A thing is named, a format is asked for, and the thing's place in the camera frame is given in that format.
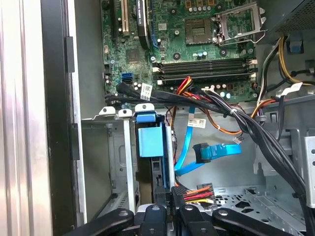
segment yellow wire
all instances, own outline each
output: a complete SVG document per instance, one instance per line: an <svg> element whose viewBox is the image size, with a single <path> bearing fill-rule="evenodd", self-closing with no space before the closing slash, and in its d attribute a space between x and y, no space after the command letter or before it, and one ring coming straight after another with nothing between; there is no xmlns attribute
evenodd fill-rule
<svg viewBox="0 0 315 236"><path fill-rule="evenodd" d="M284 71L285 75L293 82L293 83L300 83L302 81L294 79L290 73L288 72L286 65L285 65L285 60L284 60L284 37L282 37L280 44L279 44L279 58L280 58L280 65L282 70Z"/></svg>
<svg viewBox="0 0 315 236"><path fill-rule="evenodd" d="M198 200L191 200L191 201L187 201L186 203L214 203L213 200L211 199L198 199Z"/></svg>

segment cable tie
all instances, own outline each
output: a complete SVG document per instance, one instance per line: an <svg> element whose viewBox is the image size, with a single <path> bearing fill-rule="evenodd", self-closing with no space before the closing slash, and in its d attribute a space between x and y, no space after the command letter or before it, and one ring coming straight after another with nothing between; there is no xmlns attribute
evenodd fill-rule
<svg viewBox="0 0 315 236"><path fill-rule="evenodd" d="M230 114L233 115L236 112L237 112L237 110L235 108L232 108L232 110L230 111Z"/></svg>

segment chip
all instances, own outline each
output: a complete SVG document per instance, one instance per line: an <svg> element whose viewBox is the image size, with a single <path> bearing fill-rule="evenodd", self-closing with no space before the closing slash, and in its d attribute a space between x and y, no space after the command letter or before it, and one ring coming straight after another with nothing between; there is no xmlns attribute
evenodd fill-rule
<svg viewBox="0 0 315 236"><path fill-rule="evenodd" d="M209 19L185 20L186 44L211 43Z"/></svg>
<svg viewBox="0 0 315 236"><path fill-rule="evenodd" d="M191 7L191 1L185 1L185 7L190 8Z"/></svg>
<svg viewBox="0 0 315 236"><path fill-rule="evenodd" d="M215 4L215 0L208 0L208 5L213 6Z"/></svg>
<svg viewBox="0 0 315 236"><path fill-rule="evenodd" d="M197 6L203 6L202 0L197 1Z"/></svg>
<svg viewBox="0 0 315 236"><path fill-rule="evenodd" d="M127 63L138 63L140 61L139 50L138 49L126 50L126 60Z"/></svg>

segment perforated metal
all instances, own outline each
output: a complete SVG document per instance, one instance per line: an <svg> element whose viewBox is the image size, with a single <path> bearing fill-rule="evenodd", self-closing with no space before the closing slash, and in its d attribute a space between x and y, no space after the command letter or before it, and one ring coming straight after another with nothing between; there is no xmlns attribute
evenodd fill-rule
<svg viewBox="0 0 315 236"><path fill-rule="evenodd" d="M276 32L315 29L315 0L309 0L301 9L282 24Z"/></svg>

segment metal bracket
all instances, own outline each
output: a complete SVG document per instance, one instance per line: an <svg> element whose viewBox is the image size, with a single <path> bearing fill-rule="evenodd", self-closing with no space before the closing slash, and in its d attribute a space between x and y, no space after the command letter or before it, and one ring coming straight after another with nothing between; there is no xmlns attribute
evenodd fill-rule
<svg viewBox="0 0 315 236"><path fill-rule="evenodd" d="M141 103L134 107L135 112L154 112L155 107L152 103Z"/></svg>
<svg viewBox="0 0 315 236"><path fill-rule="evenodd" d="M252 11L252 18L253 18L253 23L254 23L254 29L252 31L248 31L245 33L238 33L235 37L230 37L228 34L228 17L231 14L239 14L242 11L247 11L251 10ZM216 21L219 25L220 32L218 33L218 44L219 45L229 45L229 44L236 44L236 43L243 43L243 42L252 42L254 44L258 43L260 40L263 39L263 37L266 34L265 30L261 30L262 25L266 21L266 17L261 17L261 14L265 13L265 10L258 7L256 2L252 2L243 6L236 7L231 10L227 10L224 12L221 12L220 14L217 15ZM245 39L233 43L224 43L229 40L235 40L239 38L244 38L246 36L254 35L263 32L264 34L257 40L253 41L251 39Z"/></svg>
<svg viewBox="0 0 315 236"><path fill-rule="evenodd" d="M114 107L103 107L98 113L99 116L115 116L116 109Z"/></svg>
<svg viewBox="0 0 315 236"><path fill-rule="evenodd" d="M315 136L305 137L304 180L306 185L306 203L315 208Z"/></svg>
<svg viewBox="0 0 315 236"><path fill-rule="evenodd" d="M130 138L130 118L132 117L132 111L130 109L122 109L118 111L118 117L124 119L124 138L125 138L125 152L126 152L126 172L127 172L129 210L135 213L133 164L132 164L131 138Z"/></svg>

